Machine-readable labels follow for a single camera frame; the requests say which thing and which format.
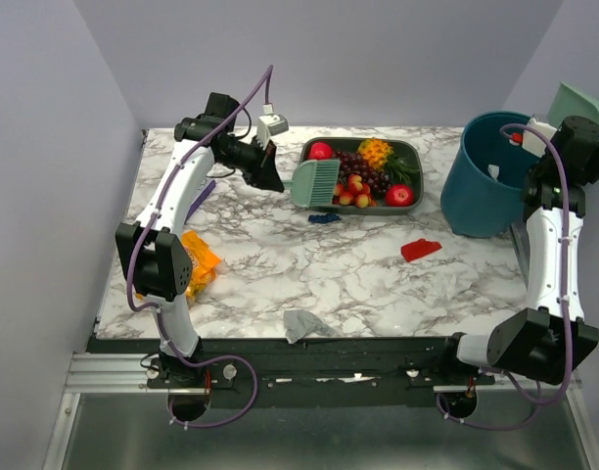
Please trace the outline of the red paper scrap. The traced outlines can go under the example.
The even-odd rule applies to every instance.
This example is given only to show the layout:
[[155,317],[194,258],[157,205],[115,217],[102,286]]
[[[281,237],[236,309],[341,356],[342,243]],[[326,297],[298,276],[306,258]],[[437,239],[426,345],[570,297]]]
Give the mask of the red paper scrap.
[[407,262],[424,258],[442,248],[440,242],[419,239],[417,241],[403,245],[400,249],[403,258]]

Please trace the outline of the mint green hand brush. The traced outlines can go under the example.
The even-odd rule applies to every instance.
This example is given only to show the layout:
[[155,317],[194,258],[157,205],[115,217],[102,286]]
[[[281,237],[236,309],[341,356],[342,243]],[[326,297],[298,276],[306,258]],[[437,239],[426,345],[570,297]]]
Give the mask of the mint green hand brush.
[[291,180],[283,182],[291,201],[300,208],[328,205],[338,182],[340,161],[336,159],[306,160],[300,163]]

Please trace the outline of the mint green dustpan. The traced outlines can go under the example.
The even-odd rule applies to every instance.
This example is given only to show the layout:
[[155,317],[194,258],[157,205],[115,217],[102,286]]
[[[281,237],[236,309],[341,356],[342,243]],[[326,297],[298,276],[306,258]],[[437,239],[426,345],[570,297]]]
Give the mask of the mint green dustpan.
[[599,124],[599,100],[561,81],[546,116],[547,122],[555,127],[569,116],[588,118]]

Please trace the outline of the blue paper scrap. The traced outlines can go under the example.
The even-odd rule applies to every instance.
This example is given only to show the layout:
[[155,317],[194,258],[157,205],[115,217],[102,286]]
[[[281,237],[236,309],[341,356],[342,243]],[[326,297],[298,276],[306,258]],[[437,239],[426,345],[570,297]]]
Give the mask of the blue paper scrap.
[[336,213],[316,213],[308,217],[308,221],[314,224],[328,224],[339,220],[341,217]]

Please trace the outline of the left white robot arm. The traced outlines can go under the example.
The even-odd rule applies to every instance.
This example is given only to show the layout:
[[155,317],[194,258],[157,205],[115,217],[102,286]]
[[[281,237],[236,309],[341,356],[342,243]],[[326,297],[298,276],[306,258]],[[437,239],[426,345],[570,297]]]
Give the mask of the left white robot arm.
[[204,372],[194,356],[200,337],[186,300],[193,262],[181,242],[190,208],[216,164],[241,171],[257,189],[284,189],[271,139],[288,130],[287,120],[264,105],[255,137],[244,142],[234,132],[242,110],[234,98],[212,93],[201,114],[183,118],[174,128],[169,166],[151,201],[134,222],[121,223],[115,233],[128,304],[134,311],[154,312],[161,352],[174,357],[169,374],[183,387],[196,385]]

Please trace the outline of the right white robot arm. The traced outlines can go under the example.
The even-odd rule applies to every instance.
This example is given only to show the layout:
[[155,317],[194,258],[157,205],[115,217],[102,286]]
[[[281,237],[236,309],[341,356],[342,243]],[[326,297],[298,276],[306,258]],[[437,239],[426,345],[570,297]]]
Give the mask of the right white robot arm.
[[473,366],[563,384],[599,343],[598,329],[584,321],[577,283],[583,188],[599,179],[599,124],[567,116],[552,137],[531,126],[522,130],[544,146],[522,193],[530,244],[526,306],[487,335],[460,336],[456,350],[438,357],[438,376],[450,384]]

